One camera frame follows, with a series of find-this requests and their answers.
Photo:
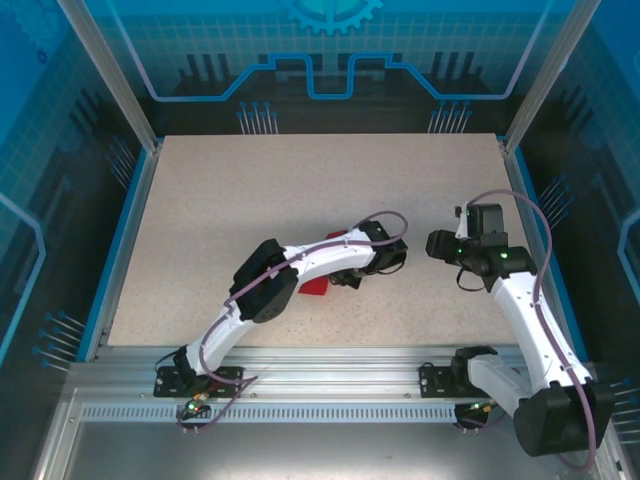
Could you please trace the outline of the red paper sheet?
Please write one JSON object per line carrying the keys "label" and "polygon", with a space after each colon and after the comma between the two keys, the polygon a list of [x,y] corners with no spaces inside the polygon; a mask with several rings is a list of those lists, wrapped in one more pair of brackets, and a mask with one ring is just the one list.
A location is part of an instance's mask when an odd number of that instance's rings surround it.
{"label": "red paper sheet", "polygon": [[[338,230],[331,233],[328,233],[325,237],[326,240],[334,239],[337,237],[341,237],[347,233],[346,230]],[[324,296],[329,288],[329,276],[317,276],[308,282],[303,283],[299,290],[299,294],[304,295],[312,295],[312,296]]]}

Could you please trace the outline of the steel sheet panel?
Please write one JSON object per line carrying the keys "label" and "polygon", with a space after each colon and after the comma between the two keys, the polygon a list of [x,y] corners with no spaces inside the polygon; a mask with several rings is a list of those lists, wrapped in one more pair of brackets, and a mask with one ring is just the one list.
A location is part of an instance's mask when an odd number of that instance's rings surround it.
{"label": "steel sheet panel", "polygon": [[508,418],[455,423],[222,423],[193,433],[177,422],[86,422],[73,393],[54,414],[32,480],[640,480],[614,433],[592,470],[580,455],[532,458]]}

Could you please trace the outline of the wide aluminium crossbeam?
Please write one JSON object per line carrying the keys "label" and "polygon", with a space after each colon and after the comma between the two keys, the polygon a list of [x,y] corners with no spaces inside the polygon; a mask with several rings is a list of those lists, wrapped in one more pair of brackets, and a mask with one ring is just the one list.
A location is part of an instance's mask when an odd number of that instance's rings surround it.
{"label": "wide aluminium crossbeam", "polygon": [[[246,402],[415,402],[418,369],[447,365],[454,346],[235,347],[225,366],[240,366],[257,380]],[[73,392],[96,401],[142,401],[152,397],[160,347],[104,347],[93,362],[71,366]]]}

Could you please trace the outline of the aluminium side rail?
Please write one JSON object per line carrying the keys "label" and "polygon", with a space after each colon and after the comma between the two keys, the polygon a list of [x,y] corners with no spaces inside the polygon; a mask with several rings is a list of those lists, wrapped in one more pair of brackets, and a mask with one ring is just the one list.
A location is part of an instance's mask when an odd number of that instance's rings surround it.
{"label": "aluminium side rail", "polygon": [[96,358],[104,332],[115,318],[161,148],[155,153],[143,150],[138,158],[78,347],[79,363]]}
{"label": "aluminium side rail", "polygon": [[[517,147],[513,153],[508,153],[505,137],[497,135],[496,138],[500,145],[512,189],[526,195],[530,200],[538,202],[538,195],[535,192],[531,175],[520,148]],[[548,246],[544,227],[537,214],[525,202],[520,199],[516,199],[515,202],[532,256],[536,264],[541,266]],[[552,253],[543,280],[543,290],[548,296],[548,304],[576,356],[582,362],[589,362],[590,359],[582,333],[555,253]]]}

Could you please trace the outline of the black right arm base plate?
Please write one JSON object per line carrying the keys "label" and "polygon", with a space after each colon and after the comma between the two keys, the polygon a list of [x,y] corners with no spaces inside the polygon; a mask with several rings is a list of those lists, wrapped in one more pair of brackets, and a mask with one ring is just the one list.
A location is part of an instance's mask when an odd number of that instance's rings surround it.
{"label": "black right arm base plate", "polygon": [[488,398],[481,389],[457,380],[450,366],[425,362],[418,369],[420,395],[423,399]]}

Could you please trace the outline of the aluminium frame post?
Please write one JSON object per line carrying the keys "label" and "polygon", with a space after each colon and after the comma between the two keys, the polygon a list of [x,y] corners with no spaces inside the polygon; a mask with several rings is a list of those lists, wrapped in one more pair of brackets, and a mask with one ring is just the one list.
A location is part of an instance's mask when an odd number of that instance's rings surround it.
{"label": "aluminium frame post", "polygon": [[566,66],[576,45],[591,22],[602,0],[576,0],[557,35],[541,69],[521,103],[505,138],[503,153],[508,156],[515,153],[521,140],[531,126],[542,104],[554,86],[563,68]]}
{"label": "aluminium frame post", "polygon": [[120,111],[149,153],[158,151],[157,137],[84,0],[56,0],[92,60]]}

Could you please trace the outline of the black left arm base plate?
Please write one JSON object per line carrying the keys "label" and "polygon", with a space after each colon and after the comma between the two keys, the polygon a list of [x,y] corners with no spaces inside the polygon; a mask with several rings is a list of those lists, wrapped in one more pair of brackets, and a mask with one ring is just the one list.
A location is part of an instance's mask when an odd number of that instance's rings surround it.
{"label": "black left arm base plate", "polygon": [[240,389],[238,384],[226,384],[207,375],[184,380],[175,366],[158,369],[153,396],[157,398],[192,398],[207,393],[210,398],[231,398]]}

